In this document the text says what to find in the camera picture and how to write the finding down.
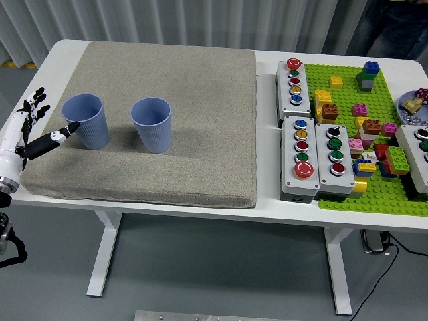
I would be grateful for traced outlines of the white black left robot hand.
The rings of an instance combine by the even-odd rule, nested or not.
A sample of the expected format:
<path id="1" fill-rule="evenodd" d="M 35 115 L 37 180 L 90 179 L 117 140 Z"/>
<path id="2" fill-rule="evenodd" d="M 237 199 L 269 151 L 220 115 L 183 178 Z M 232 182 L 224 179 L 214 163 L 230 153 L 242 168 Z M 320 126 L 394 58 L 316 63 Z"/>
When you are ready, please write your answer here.
<path id="1" fill-rule="evenodd" d="M 29 142 L 33 127 L 50 109 L 49 105 L 39 106 L 45 99 L 43 87 L 30 94 L 22 107 L 12 115 L 1 139 L 1 188 L 11 193 L 19 187 L 21 172 L 28 159 L 36 159 L 57 148 L 80 126 L 79 122 L 72 122 Z"/>

